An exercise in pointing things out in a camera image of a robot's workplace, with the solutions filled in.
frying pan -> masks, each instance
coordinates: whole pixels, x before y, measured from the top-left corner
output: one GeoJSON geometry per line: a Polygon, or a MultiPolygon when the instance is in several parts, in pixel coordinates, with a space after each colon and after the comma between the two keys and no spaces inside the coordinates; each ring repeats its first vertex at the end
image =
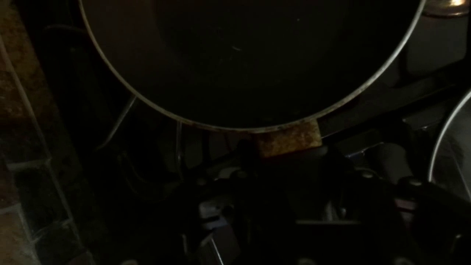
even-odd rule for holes
{"type": "Polygon", "coordinates": [[[207,130],[270,133],[366,91],[425,0],[81,0],[111,73],[139,101],[207,130]]]}
{"type": "Polygon", "coordinates": [[[435,142],[428,182],[471,201],[471,91],[446,120],[435,142]]]}

metal rod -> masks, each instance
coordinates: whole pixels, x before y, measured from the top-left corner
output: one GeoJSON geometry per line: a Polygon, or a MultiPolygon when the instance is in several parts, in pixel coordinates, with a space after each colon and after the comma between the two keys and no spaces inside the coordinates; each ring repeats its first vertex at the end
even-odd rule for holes
{"type": "Polygon", "coordinates": [[[128,118],[128,116],[131,114],[132,108],[136,104],[136,98],[131,96],[131,99],[128,101],[128,104],[123,107],[123,110],[120,111],[113,129],[108,132],[107,138],[104,139],[104,142],[94,149],[94,152],[104,149],[117,135],[117,132],[120,130],[122,124],[125,123],[125,120],[128,118]]]}

circular metal edge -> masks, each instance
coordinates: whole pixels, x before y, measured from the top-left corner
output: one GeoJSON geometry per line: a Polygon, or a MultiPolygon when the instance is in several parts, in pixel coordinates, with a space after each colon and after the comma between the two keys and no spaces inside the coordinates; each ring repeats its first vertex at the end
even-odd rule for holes
{"type": "Polygon", "coordinates": [[[281,132],[281,130],[287,130],[291,129],[294,126],[300,126],[300,124],[309,124],[309,123],[316,123],[317,118],[325,117],[334,111],[337,111],[338,108],[341,108],[343,105],[348,104],[350,101],[353,101],[354,98],[357,98],[360,93],[363,93],[366,89],[370,88],[372,83],[375,83],[382,74],[384,71],[394,63],[394,60],[398,57],[398,54],[401,52],[401,49],[404,48],[404,45],[409,42],[419,18],[421,14],[423,11],[426,0],[421,0],[416,14],[412,18],[412,23],[406,32],[406,35],[403,36],[403,39],[400,40],[398,46],[396,48],[396,51],[393,52],[393,55],[382,64],[382,67],[369,79],[366,80],[360,88],[357,88],[354,92],[351,92],[350,95],[347,95],[345,98],[343,98],[341,101],[338,101],[337,104],[331,105],[329,108],[325,108],[320,113],[316,113],[310,117],[292,121],[292,123],[287,123],[287,124],[279,124],[279,126],[270,126],[270,127],[259,127],[259,129],[231,129],[231,127],[214,127],[210,124],[203,124],[203,123],[195,123],[191,120],[186,120],[184,117],[175,116],[166,110],[163,110],[161,107],[153,104],[151,101],[148,101],[145,96],[142,96],[141,93],[138,93],[116,70],[114,67],[107,61],[104,52],[100,49],[98,42],[95,40],[89,24],[88,24],[88,18],[83,10],[83,4],[82,0],[79,0],[79,12],[81,17],[83,20],[85,29],[88,32],[88,36],[95,48],[95,51],[98,52],[100,58],[103,60],[103,63],[107,65],[107,68],[113,73],[113,76],[132,93],[135,95],[141,102],[144,102],[145,105],[148,105],[151,110],[163,114],[164,117],[169,117],[181,124],[185,126],[192,126],[192,127],[198,127],[203,130],[209,130],[209,132],[226,132],[226,133],[250,133],[250,135],[265,135],[265,133],[273,133],[273,132],[281,132]]]}
{"type": "Polygon", "coordinates": [[[431,17],[431,18],[460,18],[460,17],[468,17],[468,11],[462,11],[462,12],[434,12],[434,11],[423,11],[425,17],[431,17]]]}
{"type": "Polygon", "coordinates": [[[431,154],[431,160],[429,160],[429,166],[428,166],[428,174],[426,174],[426,182],[428,183],[434,183],[434,177],[432,177],[432,170],[435,167],[435,161],[437,161],[437,155],[438,155],[438,149],[441,146],[441,142],[444,139],[444,135],[447,133],[447,130],[450,129],[451,123],[454,121],[454,118],[457,117],[457,114],[460,113],[460,110],[471,101],[471,91],[465,95],[465,98],[457,104],[457,107],[453,110],[453,113],[450,114],[450,117],[446,120],[438,139],[435,142],[435,146],[432,148],[432,154],[431,154]]]}

metal bar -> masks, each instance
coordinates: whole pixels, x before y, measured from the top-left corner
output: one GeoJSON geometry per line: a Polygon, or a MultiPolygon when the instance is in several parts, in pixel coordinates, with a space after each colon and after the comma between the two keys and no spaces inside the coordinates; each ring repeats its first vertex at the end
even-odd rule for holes
{"type": "Polygon", "coordinates": [[[345,135],[348,130],[370,121],[382,121],[382,117],[397,114],[403,108],[419,107],[432,98],[446,98],[460,93],[460,85],[468,80],[468,68],[463,63],[453,64],[432,76],[401,88],[370,88],[357,104],[320,118],[322,139],[345,135]]]}
{"type": "Polygon", "coordinates": [[[98,152],[101,149],[104,149],[117,135],[117,132],[120,130],[122,124],[125,123],[125,120],[128,118],[128,116],[131,114],[132,108],[136,104],[136,98],[131,96],[131,99],[128,101],[128,104],[123,107],[122,113],[119,114],[113,129],[108,132],[107,138],[104,139],[104,142],[97,146],[94,149],[94,152],[98,152]]]}

pan rim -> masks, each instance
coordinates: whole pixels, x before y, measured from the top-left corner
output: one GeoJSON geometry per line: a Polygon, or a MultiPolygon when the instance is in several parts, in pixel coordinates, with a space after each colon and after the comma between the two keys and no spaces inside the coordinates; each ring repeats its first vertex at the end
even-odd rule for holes
{"type": "Polygon", "coordinates": [[[320,113],[312,114],[309,117],[291,121],[291,123],[285,123],[285,124],[278,124],[278,126],[269,126],[269,127],[254,127],[254,129],[234,129],[234,127],[219,127],[219,126],[212,126],[212,124],[204,124],[204,123],[198,123],[198,121],[192,121],[188,118],[184,118],[181,116],[176,116],[159,105],[156,105],[154,102],[151,102],[150,99],[147,99],[144,95],[141,95],[139,92],[136,92],[120,74],[119,71],[108,63],[108,60],[106,58],[104,52],[101,51],[97,39],[94,38],[94,33],[89,27],[88,18],[86,18],[86,12],[83,8],[83,2],[79,0],[79,12],[81,17],[83,20],[83,26],[86,29],[86,33],[91,39],[91,43],[94,46],[94,49],[97,51],[97,54],[100,55],[101,61],[106,64],[106,67],[110,70],[110,73],[117,79],[117,82],[120,85],[123,85],[123,88],[126,91],[129,91],[136,99],[139,99],[141,102],[144,102],[147,107],[150,107],[151,110],[163,114],[164,117],[175,120],[176,123],[181,123],[184,126],[189,126],[189,127],[197,127],[197,129],[203,129],[203,130],[209,130],[209,132],[226,132],[226,133],[250,133],[250,135],[266,135],[266,133],[275,133],[275,132],[282,132],[282,130],[288,130],[291,127],[295,126],[301,126],[301,124],[312,124],[316,123],[319,118],[340,110],[341,107],[344,107],[345,104],[351,102],[353,99],[356,99],[359,95],[362,95],[365,91],[368,91],[384,73],[385,70],[396,61],[396,58],[398,57],[398,54],[403,51],[403,48],[406,46],[406,43],[409,42],[422,12],[425,8],[426,0],[419,0],[418,10],[412,18],[412,23],[407,29],[407,32],[404,33],[404,36],[401,38],[400,43],[397,45],[397,48],[394,49],[394,52],[388,57],[388,60],[379,67],[379,70],[376,73],[373,73],[362,86],[359,86],[356,91],[353,91],[350,95],[344,96],[341,101],[332,104],[331,107],[322,110],[320,113]]]}
{"type": "Polygon", "coordinates": [[[456,121],[456,118],[460,114],[460,111],[466,107],[466,104],[469,104],[469,101],[471,101],[471,89],[468,89],[465,96],[459,101],[459,104],[454,107],[454,110],[446,118],[443,127],[440,129],[440,135],[438,135],[438,138],[435,141],[435,145],[434,145],[432,152],[431,152],[429,164],[428,164],[428,173],[426,173],[426,182],[428,183],[435,183],[434,169],[435,169],[435,164],[437,164],[437,157],[438,157],[443,139],[444,139],[446,133],[450,130],[451,124],[456,121]]]}

